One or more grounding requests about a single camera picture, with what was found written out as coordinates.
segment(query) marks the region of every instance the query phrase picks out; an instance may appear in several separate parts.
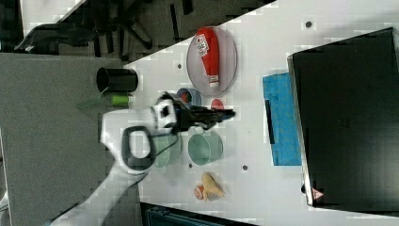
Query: red ketchup bottle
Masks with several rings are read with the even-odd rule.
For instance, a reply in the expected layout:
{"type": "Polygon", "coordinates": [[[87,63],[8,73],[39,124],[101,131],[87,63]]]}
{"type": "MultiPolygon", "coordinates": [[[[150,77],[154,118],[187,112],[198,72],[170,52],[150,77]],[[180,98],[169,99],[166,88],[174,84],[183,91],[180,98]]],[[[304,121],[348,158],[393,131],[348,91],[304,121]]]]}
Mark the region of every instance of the red ketchup bottle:
{"type": "Polygon", "coordinates": [[[201,28],[195,37],[211,88],[219,86],[219,45],[211,27],[201,28]]]}

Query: black cup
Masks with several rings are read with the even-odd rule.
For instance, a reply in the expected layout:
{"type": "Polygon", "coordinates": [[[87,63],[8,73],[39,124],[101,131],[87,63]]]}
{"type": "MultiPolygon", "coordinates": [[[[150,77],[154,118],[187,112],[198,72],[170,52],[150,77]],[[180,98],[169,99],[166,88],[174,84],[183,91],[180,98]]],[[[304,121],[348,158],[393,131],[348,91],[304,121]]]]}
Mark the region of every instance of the black cup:
{"type": "Polygon", "coordinates": [[[138,76],[134,70],[106,69],[97,71],[97,88],[107,92],[132,92],[137,89],[138,76]]]}

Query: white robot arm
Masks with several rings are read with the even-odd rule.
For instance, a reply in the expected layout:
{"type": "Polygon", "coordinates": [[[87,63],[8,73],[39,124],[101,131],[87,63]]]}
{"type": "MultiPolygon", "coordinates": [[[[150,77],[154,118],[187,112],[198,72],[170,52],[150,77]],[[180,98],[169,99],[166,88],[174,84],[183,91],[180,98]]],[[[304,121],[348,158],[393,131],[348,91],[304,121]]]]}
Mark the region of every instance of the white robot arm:
{"type": "Polygon", "coordinates": [[[152,136],[177,134],[189,127],[201,125],[205,130],[217,122],[233,117],[232,110],[207,109],[187,106],[174,96],[165,93],[154,105],[144,110],[125,109],[104,114],[101,142],[115,158],[105,180],[85,200],[62,213],[46,225],[98,226],[127,188],[142,181],[157,156],[152,136]],[[133,148],[135,136],[148,139],[150,150],[138,157],[133,148]]]}

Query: black laptop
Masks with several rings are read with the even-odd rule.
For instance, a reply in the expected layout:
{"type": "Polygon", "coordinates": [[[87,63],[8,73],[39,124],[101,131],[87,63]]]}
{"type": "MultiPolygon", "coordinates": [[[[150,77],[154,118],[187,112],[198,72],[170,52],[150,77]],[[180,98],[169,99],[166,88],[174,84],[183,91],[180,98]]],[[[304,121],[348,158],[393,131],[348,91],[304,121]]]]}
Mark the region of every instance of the black laptop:
{"type": "Polygon", "coordinates": [[[397,36],[387,28],[288,58],[309,205],[399,216],[397,36]]]}

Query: black chair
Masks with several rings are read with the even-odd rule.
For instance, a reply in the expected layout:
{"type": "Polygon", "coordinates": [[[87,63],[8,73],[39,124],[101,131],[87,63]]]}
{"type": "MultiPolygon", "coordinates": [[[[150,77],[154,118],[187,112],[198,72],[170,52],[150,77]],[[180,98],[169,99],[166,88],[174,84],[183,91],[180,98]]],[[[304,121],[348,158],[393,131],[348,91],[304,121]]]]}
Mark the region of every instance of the black chair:
{"type": "Polygon", "coordinates": [[[124,31],[135,36],[146,49],[152,48],[151,37],[145,32],[141,24],[134,19],[140,4],[143,2],[150,3],[151,1],[135,0],[130,7],[124,10],[122,0],[113,0],[112,2],[108,0],[87,0],[67,20],[57,24],[36,26],[15,47],[15,50],[34,49],[41,45],[51,44],[57,47],[60,43],[69,44],[73,47],[88,46],[90,41],[94,41],[96,57],[100,57],[99,37],[106,35],[108,53],[112,53],[112,32],[118,30],[120,58],[127,60],[127,56],[122,53],[124,31]],[[109,17],[110,4],[118,4],[118,16],[116,18],[109,17]]]}

